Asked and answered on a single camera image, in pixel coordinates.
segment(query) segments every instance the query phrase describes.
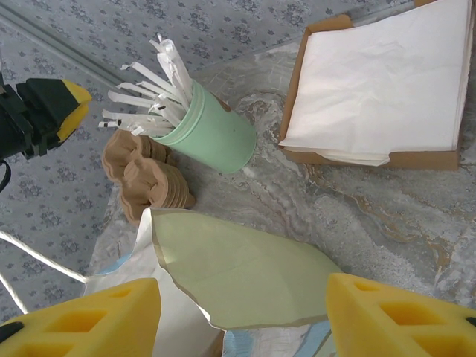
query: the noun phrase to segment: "light green paper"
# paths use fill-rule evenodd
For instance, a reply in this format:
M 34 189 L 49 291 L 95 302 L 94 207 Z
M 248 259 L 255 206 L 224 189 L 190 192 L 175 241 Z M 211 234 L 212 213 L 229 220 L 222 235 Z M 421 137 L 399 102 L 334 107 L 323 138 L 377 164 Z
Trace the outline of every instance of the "light green paper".
M 185 210 L 152 210 L 159 264 L 220 329 L 326 320 L 329 274 L 341 270 L 305 243 Z

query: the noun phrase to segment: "marble countertop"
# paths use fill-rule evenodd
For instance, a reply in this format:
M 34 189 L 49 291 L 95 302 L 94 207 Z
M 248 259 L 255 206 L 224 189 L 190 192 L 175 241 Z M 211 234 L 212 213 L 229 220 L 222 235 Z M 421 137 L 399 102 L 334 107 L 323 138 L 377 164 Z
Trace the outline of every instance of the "marble countertop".
M 475 71 L 457 172 L 296 164 L 277 136 L 298 44 L 243 57 L 194 77 L 255 126 L 254 157 L 221 175 L 174 153 L 194 210 L 319 247 L 345 272 L 475 308 Z M 113 190 L 91 270 L 132 250 Z

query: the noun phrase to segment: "cardboard box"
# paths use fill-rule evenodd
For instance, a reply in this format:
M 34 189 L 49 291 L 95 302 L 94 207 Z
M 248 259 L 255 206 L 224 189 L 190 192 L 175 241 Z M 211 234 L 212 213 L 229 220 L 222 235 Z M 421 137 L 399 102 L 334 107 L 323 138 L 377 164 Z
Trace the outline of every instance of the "cardboard box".
M 414 0 L 415 7 L 429 4 L 434 0 Z M 313 25 L 309 25 L 304 31 L 303 39 L 300 43 L 297 53 L 296 63 L 289 83 L 288 95 L 283 109 L 283 119 L 281 121 L 279 141 L 286 137 L 291 120 L 291 113 L 294 107 L 296 96 L 298 94 L 300 69 L 303 64 L 304 52 L 306 51 L 307 39 L 311 33 L 319 31 L 343 30 L 353 27 L 350 17 L 340 15 L 330 19 L 323 20 Z M 291 160 L 302 164 L 327 164 L 341 166 L 361 166 L 346 162 L 331 161 L 316 154 L 315 152 L 293 152 L 286 150 L 283 146 L 279 148 Z M 424 170 L 458 170 L 460 160 L 460 145 L 455 151 L 421 151 L 421 152 L 392 152 L 390 162 L 380 167 L 400 167 L 408 169 Z

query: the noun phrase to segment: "green plastic cup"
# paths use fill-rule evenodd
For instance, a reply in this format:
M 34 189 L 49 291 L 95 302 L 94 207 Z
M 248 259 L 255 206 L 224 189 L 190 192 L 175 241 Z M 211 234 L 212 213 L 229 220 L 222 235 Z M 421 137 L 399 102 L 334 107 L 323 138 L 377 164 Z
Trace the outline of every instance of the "green plastic cup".
M 192 103 L 180 125 L 152 139 L 220 173 L 235 173 L 252 157 L 257 136 L 245 118 L 193 81 Z

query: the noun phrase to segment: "stack of napkins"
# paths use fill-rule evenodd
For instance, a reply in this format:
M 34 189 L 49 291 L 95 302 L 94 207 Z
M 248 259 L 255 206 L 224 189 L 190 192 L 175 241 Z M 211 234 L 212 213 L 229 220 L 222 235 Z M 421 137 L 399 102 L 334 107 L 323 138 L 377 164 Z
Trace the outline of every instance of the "stack of napkins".
M 472 48 L 471 0 L 313 33 L 280 145 L 379 166 L 391 152 L 457 148 Z

